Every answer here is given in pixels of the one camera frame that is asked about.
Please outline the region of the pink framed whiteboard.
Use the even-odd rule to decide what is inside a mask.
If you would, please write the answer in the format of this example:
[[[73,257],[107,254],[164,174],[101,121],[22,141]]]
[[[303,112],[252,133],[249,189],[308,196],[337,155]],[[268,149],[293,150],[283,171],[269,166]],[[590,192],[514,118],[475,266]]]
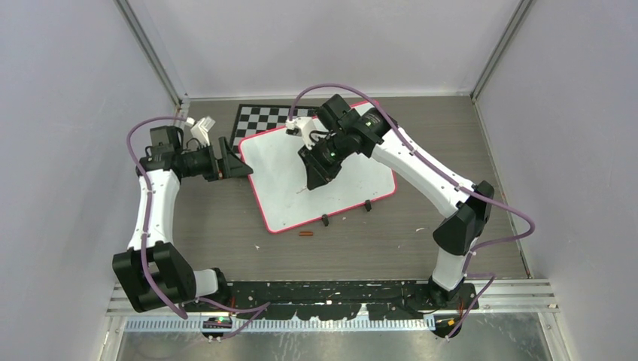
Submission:
[[[283,126],[244,138],[238,145],[266,229],[281,233],[333,216],[364,202],[387,198],[396,192],[396,177],[385,165],[360,154],[342,163],[337,178],[315,190],[296,194],[306,186],[306,172],[299,157],[300,137],[287,135]]]

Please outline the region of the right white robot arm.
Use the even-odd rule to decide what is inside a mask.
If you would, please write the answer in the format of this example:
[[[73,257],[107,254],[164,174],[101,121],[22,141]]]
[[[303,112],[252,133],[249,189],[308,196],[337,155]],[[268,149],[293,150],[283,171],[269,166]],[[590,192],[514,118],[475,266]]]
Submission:
[[[439,250],[427,283],[428,300],[436,308],[450,308],[460,297],[470,248],[491,216],[494,187],[455,174],[377,105],[360,112],[334,95],[312,117],[290,114],[285,126],[288,135],[303,139],[298,154],[308,190],[334,181],[342,163],[357,154],[387,166],[435,206],[443,220],[433,231]]]

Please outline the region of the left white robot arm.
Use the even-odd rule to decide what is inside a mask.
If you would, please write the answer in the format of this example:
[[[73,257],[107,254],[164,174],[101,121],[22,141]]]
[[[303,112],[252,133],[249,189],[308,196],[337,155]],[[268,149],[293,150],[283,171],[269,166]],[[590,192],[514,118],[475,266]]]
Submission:
[[[208,144],[186,149],[184,132],[177,126],[152,128],[150,139],[135,167],[141,189],[135,230],[126,251],[113,256],[112,269],[138,313],[170,305],[180,309],[201,297],[212,311],[222,311],[231,300],[223,272],[194,270],[174,244],[175,203],[185,178],[219,181],[247,177],[253,170],[224,137],[219,139],[220,157]]]

